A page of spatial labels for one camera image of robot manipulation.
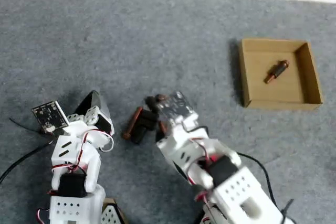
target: metal part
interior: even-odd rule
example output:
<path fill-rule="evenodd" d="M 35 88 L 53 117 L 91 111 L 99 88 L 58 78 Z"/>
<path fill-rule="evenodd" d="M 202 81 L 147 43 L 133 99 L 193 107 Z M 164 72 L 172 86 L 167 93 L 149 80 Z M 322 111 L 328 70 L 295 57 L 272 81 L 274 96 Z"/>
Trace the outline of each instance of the metal part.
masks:
<path fill-rule="evenodd" d="M 137 107 L 137 110 L 135 111 L 135 113 L 133 114 L 132 118 L 129 121 L 127 129 L 121 134 L 121 137 L 123 139 L 125 140 L 131 139 L 131 132 L 142 110 L 143 110 L 143 107 Z"/>
<path fill-rule="evenodd" d="M 267 78 L 265 79 L 265 82 L 269 84 L 273 79 L 278 78 L 279 75 L 281 75 L 282 72 L 285 71 L 286 68 L 289 67 L 288 60 L 281 61 L 276 67 L 274 67 Z"/>

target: gray carpet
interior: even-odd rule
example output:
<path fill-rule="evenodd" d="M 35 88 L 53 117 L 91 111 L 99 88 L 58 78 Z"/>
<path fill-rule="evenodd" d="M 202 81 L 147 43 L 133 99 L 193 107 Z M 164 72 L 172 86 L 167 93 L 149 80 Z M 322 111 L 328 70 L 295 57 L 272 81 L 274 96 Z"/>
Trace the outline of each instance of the gray carpet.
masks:
<path fill-rule="evenodd" d="M 92 89 L 116 130 L 99 183 L 131 223 L 192 223 L 201 205 L 164 161 L 154 133 L 140 146 L 119 137 L 149 94 L 181 90 L 210 135 L 261 160 L 278 205 L 294 198 L 298 223 L 336 219 L 336 5 L 275 0 L 0 0 L 0 172 L 46 140 L 30 108 L 58 100 L 67 113 Z M 324 105 L 313 112 L 244 109 L 237 41 L 305 39 Z M 48 207 L 53 149 L 26 160 L 0 186 L 0 223 L 35 223 Z M 259 167 L 246 161 L 266 189 Z"/>

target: wire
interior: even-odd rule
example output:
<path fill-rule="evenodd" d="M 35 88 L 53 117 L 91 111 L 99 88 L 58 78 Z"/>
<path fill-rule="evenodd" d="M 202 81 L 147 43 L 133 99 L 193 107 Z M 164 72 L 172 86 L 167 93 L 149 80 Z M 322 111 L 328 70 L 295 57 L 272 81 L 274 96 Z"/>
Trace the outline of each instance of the wire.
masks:
<path fill-rule="evenodd" d="M 204 201 L 204 203 L 205 203 L 205 205 L 206 205 L 206 208 L 207 208 L 208 211 L 209 211 L 209 214 L 212 216 L 212 219 L 214 220 L 215 224 L 217 224 L 217 221 L 216 221 L 216 219 L 214 218 L 214 215 L 213 215 L 212 212 L 211 212 L 211 207 L 210 207 L 210 205 L 209 205 L 209 203 L 208 203 L 208 200 L 207 200 L 207 198 L 206 198 L 206 195 L 203 196 L 203 201 Z"/>
<path fill-rule="evenodd" d="M 30 156 L 34 155 L 35 153 L 43 150 L 45 147 L 49 146 L 54 140 L 51 140 L 49 143 L 43 144 L 37 148 L 35 148 L 34 150 L 32 150 L 31 152 L 27 153 L 26 155 L 24 155 L 23 157 L 21 157 L 20 159 L 18 159 L 17 161 L 15 161 L 14 163 L 11 164 L 11 166 L 4 172 L 2 173 L 1 177 L 0 177 L 0 185 L 3 182 L 3 180 L 5 179 L 5 177 L 17 166 L 19 165 L 22 161 L 24 161 L 25 159 L 29 158 Z"/>
<path fill-rule="evenodd" d="M 205 156 L 202 156 L 202 157 L 199 157 L 199 158 L 197 158 L 197 159 L 195 159 L 194 161 L 192 161 L 191 162 L 191 164 L 190 164 L 190 166 L 187 168 L 187 170 L 186 170 L 186 176 L 187 176 L 187 178 L 188 178 L 188 181 L 192 184 L 192 185 L 195 185 L 195 182 L 193 181 L 193 179 L 191 179 L 190 178 L 190 176 L 189 176 L 189 170 L 190 170 L 190 168 L 191 168 L 191 166 L 195 163 L 195 162 L 198 162 L 198 161 L 200 161 L 200 160 L 202 160 L 202 159 L 204 159 L 205 158 Z"/>
<path fill-rule="evenodd" d="M 113 148 L 114 148 L 114 139 L 113 139 L 113 137 L 110 134 L 106 133 L 105 131 L 98 131 L 98 132 L 100 132 L 101 134 L 107 136 L 109 138 L 109 140 L 111 141 L 111 143 L 112 143 L 111 147 L 108 150 L 104 150 L 103 148 L 99 148 L 99 150 L 101 150 L 102 152 L 110 152 L 111 150 L 113 150 Z"/>
<path fill-rule="evenodd" d="M 266 170 L 266 168 L 264 167 L 264 165 L 259 161 L 257 160 L 256 158 L 254 157 L 251 157 L 247 154 L 244 154 L 244 153 L 240 153 L 238 152 L 237 153 L 239 156 L 242 156 L 242 157 L 246 157 L 250 160 L 253 160 L 254 162 L 256 162 L 260 167 L 261 169 L 264 171 L 265 173 L 265 177 L 266 177 L 266 181 L 267 181 L 267 187 L 268 187 L 268 191 L 269 191 L 269 197 L 271 198 L 273 204 L 278 208 L 277 206 L 277 203 L 275 201 L 275 198 L 274 198 L 274 194 L 273 194 L 273 190 L 272 190 L 272 186 L 271 186 L 271 182 L 270 182 L 270 179 L 269 179 L 269 175 L 268 175 L 268 172 Z M 287 216 L 287 211 L 288 211 L 288 208 L 292 205 L 294 199 L 290 199 L 287 204 L 285 205 L 285 207 L 283 208 L 283 210 L 281 210 L 280 212 L 282 213 L 282 221 L 281 221 L 281 224 L 284 224 L 285 221 L 286 221 L 286 216 Z M 297 222 L 294 220 L 294 219 L 291 219 L 289 218 L 294 224 L 297 224 Z"/>
<path fill-rule="evenodd" d="M 208 128 L 208 126 L 206 126 L 206 125 L 198 126 L 198 127 L 194 128 L 194 129 L 192 129 L 192 130 L 190 130 L 190 131 L 187 131 L 187 133 L 194 132 L 194 131 L 197 131 L 197 130 L 199 130 L 199 129 L 205 129 L 206 134 L 209 135 L 209 128 Z"/>
<path fill-rule="evenodd" d="M 79 168 L 84 174 L 86 174 L 86 171 L 83 167 L 81 167 L 80 165 L 76 165 L 76 164 L 72 164 L 72 163 L 68 163 L 68 164 L 60 164 L 60 165 L 54 165 L 51 170 L 54 171 L 55 169 L 58 168 L 64 168 L 64 167 L 68 167 L 69 170 L 71 171 L 75 171 L 76 168 Z"/>
<path fill-rule="evenodd" d="M 249 155 L 247 155 L 247 154 L 240 153 L 240 152 L 237 152 L 237 154 L 238 154 L 239 156 L 246 157 L 246 158 L 248 158 L 248 159 L 250 159 L 250 160 L 253 160 L 253 161 L 256 162 L 256 163 L 260 166 L 260 168 L 264 171 L 264 173 L 265 173 L 265 177 L 266 177 L 266 182 L 267 182 L 267 187 L 268 187 L 268 191 L 269 191 L 269 197 L 271 198 L 273 204 L 278 208 L 278 205 L 277 205 L 277 203 L 276 203 L 276 201 L 275 201 L 275 198 L 274 198 L 274 194 L 273 194 L 272 185 L 271 185 L 271 182 L 270 182 L 270 179 L 269 179 L 269 175 L 268 175 L 268 172 L 267 172 L 266 168 L 264 167 L 264 165 L 263 165 L 259 160 L 257 160 L 256 158 L 251 157 L 251 156 L 249 156 Z"/>
<path fill-rule="evenodd" d="M 287 216 L 287 211 L 288 208 L 290 207 L 290 205 L 292 205 L 294 199 L 290 199 L 287 204 L 285 205 L 285 207 L 283 208 L 283 210 L 281 210 L 280 212 L 282 213 L 282 221 L 281 224 L 284 224 L 286 221 L 286 216 Z M 290 219 L 294 224 L 297 224 L 295 220 L 291 219 L 288 217 L 288 219 Z"/>
<path fill-rule="evenodd" d="M 38 208 L 37 211 L 36 211 L 36 220 L 38 223 L 40 224 L 45 224 L 44 221 L 42 221 L 41 217 L 40 217 L 40 212 L 41 210 L 44 210 L 44 211 L 49 211 L 50 208 Z"/>
<path fill-rule="evenodd" d="M 9 119 L 12 123 L 16 124 L 17 126 L 19 126 L 19 127 L 21 127 L 21 128 L 24 128 L 24 129 L 26 129 L 26 130 L 28 130 L 28 131 L 32 131 L 32 132 L 35 132 L 35 133 L 38 133 L 38 134 L 44 134 L 44 133 L 42 133 L 42 132 L 40 132 L 40 131 L 36 131 L 36 130 L 30 129 L 30 128 L 28 128 L 28 127 L 26 127 L 26 126 L 24 126 L 24 125 L 22 125 L 22 124 L 16 122 L 16 121 L 15 121 L 14 119 L 12 119 L 12 118 L 8 118 L 8 119 Z"/>
<path fill-rule="evenodd" d="M 209 217 L 204 217 L 204 218 L 201 220 L 201 223 L 204 223 L 204 222 L 209 221 L 209 220 L 210 220 Z"/>
<path fill-rule="evenodd" d="M 196 143 L 199 147 L 201 147 L 204 150 L 204 154 L 205 154 L 205 159 L 206 161 L 210 161 L 208 152 L 206 151 L 206 148 L 204 147 L 204 145 L 200 144 L 197 140 L 202 140 L 203 138 L 198 138 L 198 137 L 194 137 L 194 138 L 189 138 L 189 141 Z"/>

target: circuit board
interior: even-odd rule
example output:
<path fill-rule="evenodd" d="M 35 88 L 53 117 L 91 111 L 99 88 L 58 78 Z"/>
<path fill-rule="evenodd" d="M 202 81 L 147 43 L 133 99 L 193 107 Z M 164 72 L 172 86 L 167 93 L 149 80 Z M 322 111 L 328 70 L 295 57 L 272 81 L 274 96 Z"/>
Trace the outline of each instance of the circuit board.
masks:
<path fill-rule="evenodd" d="M 181 122 L 181 120 L 194 113 L 185 96 L 179 91 L 160 102 L 158 108 L 161 114 L 166 116 L 172 123 Z"/>
<path fill-rule="evenodd" d="M 45 132 L 53 132 L 68 126 L 68 120 L 57 101 L 37 106 L 32 112 Z"/>

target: open box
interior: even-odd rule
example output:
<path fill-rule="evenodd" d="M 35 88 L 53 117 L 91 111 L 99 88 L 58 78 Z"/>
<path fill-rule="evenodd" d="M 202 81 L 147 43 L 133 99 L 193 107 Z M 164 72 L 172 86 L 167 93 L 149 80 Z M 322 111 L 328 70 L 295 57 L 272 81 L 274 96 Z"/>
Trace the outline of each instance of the open box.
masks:
<path fill-rule="evenodd" d="M 243 39 L 239 46 L 244 106 L 313 110 L 323 103 L 310 44 L 301 40 Z M 289 67 L 271 83 L 264 79 L 279 61 Z"/>

